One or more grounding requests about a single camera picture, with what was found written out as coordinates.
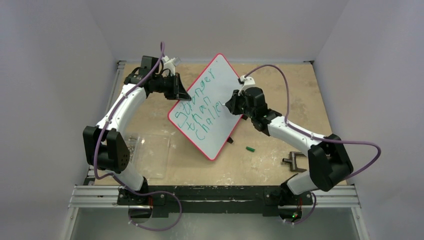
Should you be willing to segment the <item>green marker cap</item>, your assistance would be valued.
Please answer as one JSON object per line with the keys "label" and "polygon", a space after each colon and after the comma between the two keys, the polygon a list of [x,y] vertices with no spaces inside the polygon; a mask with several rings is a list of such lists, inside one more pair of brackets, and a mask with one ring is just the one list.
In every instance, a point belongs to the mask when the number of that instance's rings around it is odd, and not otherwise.
{"label": "green marker cap", "polygon": [[252,153],[256,151],[254,148],[249,147],[249,146],[247,146],[245,149],[249,152],[252,152]]}

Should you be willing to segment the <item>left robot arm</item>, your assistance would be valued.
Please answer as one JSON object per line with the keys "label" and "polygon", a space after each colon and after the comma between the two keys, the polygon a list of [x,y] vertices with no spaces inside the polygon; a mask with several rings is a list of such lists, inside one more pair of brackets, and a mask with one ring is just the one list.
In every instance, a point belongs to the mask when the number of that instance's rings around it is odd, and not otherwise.
{"label": "left robot arm", "polygon": [[143,56],[140,66],[124,79],[111,109],[95,126],[86,126],[82,133],[86,160],[94,167],[95,178],[112,176],[138,205],[149,199],[148,183],[130,162],[123,133],[136,110],[152,93],[162,93],[167,100],[192,99],[176,72],[179,62],[179,58],[166,55]]}

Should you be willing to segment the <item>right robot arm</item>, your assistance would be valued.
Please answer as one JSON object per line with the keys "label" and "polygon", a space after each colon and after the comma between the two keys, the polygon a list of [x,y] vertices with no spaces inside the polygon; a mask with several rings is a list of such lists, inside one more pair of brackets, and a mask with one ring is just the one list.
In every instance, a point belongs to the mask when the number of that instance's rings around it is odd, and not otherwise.
{"label": "right robot arm", "polygon": [[313,190],[327,192],[353,172],[346,148],[337,135],[313,136],[302,128],[295,130],[295,125],[281,113],[268,108],[261,88],[234,90],[224,105],[231,114],[250,118],[259,132],[284,141],[308,158],[307,171],[281,184],[280,196],[284,202],[292,204],[301,194]]}

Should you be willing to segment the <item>red-framed whiteboard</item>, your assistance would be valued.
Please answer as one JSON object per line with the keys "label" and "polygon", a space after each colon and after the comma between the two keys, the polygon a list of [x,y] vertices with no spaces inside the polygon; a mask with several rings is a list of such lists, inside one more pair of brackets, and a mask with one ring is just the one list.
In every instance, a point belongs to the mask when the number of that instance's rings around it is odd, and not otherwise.
{"label": "red-framed whiteboard", "polygon": [[222,106],[240,89],[238,75],[218,53],[188,88],[190,101],[179,100],[168,120],[210,161],[217,158],[240,121]]}

